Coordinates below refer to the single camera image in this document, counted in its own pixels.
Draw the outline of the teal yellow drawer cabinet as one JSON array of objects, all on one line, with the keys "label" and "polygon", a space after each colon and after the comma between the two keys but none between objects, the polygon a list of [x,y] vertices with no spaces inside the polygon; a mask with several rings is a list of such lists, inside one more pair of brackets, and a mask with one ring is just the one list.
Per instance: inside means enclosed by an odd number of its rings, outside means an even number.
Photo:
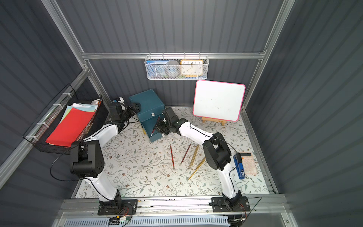
[{"label": "teal yellow drawer cabinet", "polygon": [[141,122],[146,135],[150,137],[153,133],[152,131],[157,119],[164,110],[164,103],[152,89],[132,95],[129,99],[132,103],[140,104],[140,111],[137,114],[137,117]]}]

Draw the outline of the teal drawer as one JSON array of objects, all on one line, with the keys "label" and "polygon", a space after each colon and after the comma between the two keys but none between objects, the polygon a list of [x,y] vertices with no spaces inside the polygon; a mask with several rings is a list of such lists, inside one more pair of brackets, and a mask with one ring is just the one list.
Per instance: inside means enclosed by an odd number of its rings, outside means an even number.
[{"label": "teal drawer", "polygon": [[154,126],[156,125],[157,120],[163,121],[164,116],[162,114],[160,114],[158,116],[154,116],[148,120],[145,120],[141,123],[141,125],[151,143],[153,143],[163,137],[161,133],[159,133],[157,130],[154,129]]}]

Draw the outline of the blue red pencil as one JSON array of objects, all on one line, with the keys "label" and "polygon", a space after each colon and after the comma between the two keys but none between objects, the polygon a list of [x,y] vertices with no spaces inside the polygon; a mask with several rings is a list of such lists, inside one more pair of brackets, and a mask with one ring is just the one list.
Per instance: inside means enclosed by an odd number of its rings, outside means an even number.
[{"label": "blue red pencil", "polygon": [[192,143],[189,144],[189,146],[188,146],[188,148],[187,148],[187,150],[186,150],[186,152],[185,152],[185,154],[184,154],[184,156],[183,156],[183,158],[181,160],[180,165],[184,162],[184,160],[185,160],[185,158],[186,158],[186,156],[187,156],[187,154],[189,152],[189,149],[190,149],[191,145],[192,145]]}]

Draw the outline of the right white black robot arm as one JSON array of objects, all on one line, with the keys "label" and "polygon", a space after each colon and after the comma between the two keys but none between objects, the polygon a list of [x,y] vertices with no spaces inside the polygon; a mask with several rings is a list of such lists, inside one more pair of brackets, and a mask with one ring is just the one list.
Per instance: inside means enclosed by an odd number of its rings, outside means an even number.
[{"label": "right white black robot arm", "polygon": [[176,133],[202,146],[207,164],[217,171],[226,206],[232,208],[239,203],[242,193],[231,178],[233,170],[231,145],[225,141],[221,133],[206,132],[186,119],[178,118],[170,107],[162,111],[161,119],[157,121],[154,129],[163,135]]}]

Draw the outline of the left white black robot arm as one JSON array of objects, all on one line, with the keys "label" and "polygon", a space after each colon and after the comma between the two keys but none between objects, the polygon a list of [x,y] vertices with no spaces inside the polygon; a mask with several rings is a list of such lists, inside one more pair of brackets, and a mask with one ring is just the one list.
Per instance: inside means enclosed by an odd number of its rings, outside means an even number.
[{"label": "left white black robot arm", "polygon": [[124,130],[130,119],[141,110],[141,104],[125,105],[117,98],[110,107],[110,118],[95,133],[75,141],[71,145],[71,173],[79,180],[86,180],[99,194],[100,203],[120,203],[118,190],[104,174],[105,159],[102,147],[114,136]]}]

